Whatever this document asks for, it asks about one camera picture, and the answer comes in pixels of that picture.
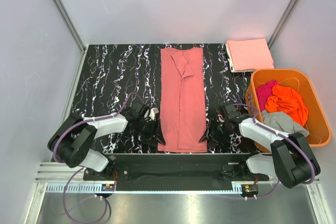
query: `pink t-shirt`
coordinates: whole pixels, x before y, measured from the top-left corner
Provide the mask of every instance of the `pink t-shirt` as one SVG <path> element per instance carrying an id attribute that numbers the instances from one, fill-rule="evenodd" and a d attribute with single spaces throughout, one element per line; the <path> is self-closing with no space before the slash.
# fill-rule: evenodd
<path id="1" fill-rule="evenodd" d="M 159 151 L 207 152 L 203 49 L 161 49 L 160 119 L 166 145 Z"/>

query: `black marble surface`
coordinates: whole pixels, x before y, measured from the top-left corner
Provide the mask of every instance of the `black marble surface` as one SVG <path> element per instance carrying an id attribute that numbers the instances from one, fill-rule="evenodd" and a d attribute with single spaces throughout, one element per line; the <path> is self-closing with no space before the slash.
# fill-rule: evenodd
<path id="1" fill-rule="evenodd" d="M 224 44 L 90 45 L 80 75 L 72 112 L 100 116 L 117 112 L 126 96 L 137 92 L 150 107 L 160 109 L 160 49 L 202 47 L 207 121 L 224 103 L 244 103 L 249 73 L 231 73 Z M 136 133 L 117 133 L 95 140 L 93 149 L 104 153 L 157 153 L 143 145 Z M 253 142 L 239 135 L 209 153 L 254 152 Z"/>

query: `metal frame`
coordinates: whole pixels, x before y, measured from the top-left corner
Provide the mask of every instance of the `metal frame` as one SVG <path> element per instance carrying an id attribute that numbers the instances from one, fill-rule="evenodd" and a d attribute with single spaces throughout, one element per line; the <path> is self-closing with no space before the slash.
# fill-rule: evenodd
<path id="1" fill-rule="evenodd" d="M 64 119 L 69 115 L 70 109 L 71 109 L 71 105 L 72 105 L 72 100 L 74 98 L 75 95 L 75 91 L 76 91 L 76 87 L 78 84 L 78 80 L 80 77 L 80 73 L 82 70 L 82 66 L 86 57 L 86 53 L 87 53 L 87 48 L 85 47 L 85 45 L 83 44 L 79 34 L 77 33 L 72 21 L 69 18 L 69 15 L 67 14 L 61 0 L 53 0 L 57 9 L 59 10 L 60 15 L 62 16 L 64 22 L 66 23 L 66 26 L 68 27 L 71 35 L 73 36 L 76 44 L 78 45 L 79 49 L 82 52 L 82 56 L 78 62 L 77 65 L 77 69 L 76 69 L 76 73 L 74 76 L 74 79 L 72 81 L 71 84 L 71 90 L 69 92 L 69 96 L 67 99 L 67 104 L 65 106 L 64 112 L 63 112 L 63 116 L 62 116 L 62 121 L 61 123 L 64 121 Z M 296 6 L 298 0 L 290 0 L 288 6 L 286 7 L 280 21 L 278 22 L 270 40 L 268 41 L 268 46 L 269 48 L 272 47 L 272 45 L 274 44 L 274 41 L 276 40 L 279 32 L 281 31 L 283 25 L 285 24 L 286 20 L 288 19 L 290 13 L 292 12 L 292 10 L 294 9 L 294 7 Z M 167 159 L 166 156 L 171 156 L 173 154 L 170 155 L 161 155 L 161 154 L 148 154 L 150 156 L 146 157 L 147 160 L 150 160 L 152 158 L 155 158 L 156 155 L 160 155 L 160 159 Z M 239 157 L 239 154 L 227 154 L 230 155 L 231 157 L 237 157 L 238 159 L 241 159 L 241 157 Z M 227 156 L 226 154 L 211 154 L 211 156 L 220 156 L 221 158 Z M 140 157 L 139 154 L 119 154 L 118 155 L 118 159 L 123 159 L 123 157 L 132 157 L 134 162 L 141 162 L 140 159 L 142 159 Z M 40 209 L 42 207 L 42 203 L 43 203 L 43 199 L 44 199 L 44 195 L 46 193 L 46 190 L 48 188 L 48 183 L 54 183 L 54 182 L 59 182 L 59 183 L 65 183 L 70 176 L 73 174 L 74 171 L 76 171 L 77 169 L 70 169 L 68 168 L 66 165 L 64 164 L 57 164 L 57 163 L 42 163 L 39 173 L 36 177 L 36 181 L 34 184 L 34 188 L 33 188 L 33 197 L 31 199 L 30 205 L 29 205 L 29 210 L 27 212 L 26 218 L 25 218 L 25 222 L 24 223 L 29 223 L 29 224 L 35 224 L 37 222 L 38 219 L 38 215 L 40 212 Z M 72 183 L 92 183 L 90 181 L 84 181 L 83 178 L 84 172 L 79 173 L 72 181 Z M 271 178 L 270 181 L 268 182 L 260 182 L 260 183 L 270 183 L 273 184 L 275 181 L 274 178 Z M 246 184 L 246 183 L 250 183 L 250 182 L 234 182 L 233 185 L 240 185 L 240 184 Z M 307 186 L 308 190 L 309 190 L 309 195 L 310 195 L 310 199 L 315 211 L 315 214 L 318 218 L 318 222 L 319 223 L 333 223 L 333 220 L 331 218 L 331 214 L 327 205 L 327 202 L 325 200 L 324 197 L 324 193 L 323 190 L 321 188 L 320 182 L 318 180 L 316 180 L 314 182 L 314 184 L 312 185 L 308 185 Z"/>
<path id="2" fill-rule="evenodd" d="M 271 48 L 275 42 L 275 40 L 277 39 L 281 29 L 283 28 L 285 22 L 287 21 L 289 15 L 291 14 L 291 12 L 293 11 L 294 7 L 296 6 L 296 4 L 298 3 L 298 0 L 290 0 L 282 17 L 280 18 L 276 28 L 274 29 L 271 38 L 268 40 L 268 48 Z"/>
<path id="3" fill-rule="evenodd" d="M 56 7 L 57 7 L 57 9 L 58 9 L 58 11 L 59 11 L 61 17 L 62 17 L 63 20 L 64 20 L 64 23 L 65 23 L 66 26 L 68 27 L 69 32 L 71 33 L 73 39 L 75 40 L 75 42 L 76 42 L 76 44 L 77 44 L 79 50 L 80 50 L 81 52 L 84 52 L 86 46 L 84 45 L 84 43 L 83 43 L 83 41 L 81 40 L 81 38 L 80 38 L 78 32 L 76 31 L 76 29 L 75 29 L 75 27 L 74 27 L 74 25 L 73 25 L 73 23 L 72 23 L 72 21 L 71 21 L 69 15 L 68 15 L 67 11 L 65 10 L 65 8 L 64 8 L 64 6 L 63 6 L 61 0 L 52 0 L 52 1 L 55 3 L 55 5 L 56 5 Z"/>

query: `gray cloth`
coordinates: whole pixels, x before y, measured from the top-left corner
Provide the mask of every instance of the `gray cloth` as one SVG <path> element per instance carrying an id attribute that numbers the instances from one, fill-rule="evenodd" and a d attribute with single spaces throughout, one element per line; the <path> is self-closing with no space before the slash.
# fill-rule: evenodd
<path id="1" fill-rule="evenodd" d="M 284 131 L 289 134 L 300 132 L 305 137 L 309 136 L 310 134 L 309 131 L 307 131 L 300 124 L 294 122 L 293 119 L 285 112 L 268 113 L 266 110 L 263 110 L 261 115 L 263 116 L 262 119 L 264 124 L 275 128 L 276 130 Z"/>

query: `orange cloth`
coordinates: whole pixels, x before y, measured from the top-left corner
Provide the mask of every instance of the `orange cloth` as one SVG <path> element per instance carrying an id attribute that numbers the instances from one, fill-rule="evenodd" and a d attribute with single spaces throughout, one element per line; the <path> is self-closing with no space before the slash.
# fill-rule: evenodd
<path id="1" fill-rule="evenodd" d="M 308 108 L 302 96 L 294 89 L 279 84 L 272 88 L 272 93 L 273 96 L 269 97 L 265 104 L 267 112 L 285 112 L 294 122 L 304 126 L 308 119 Z"/>

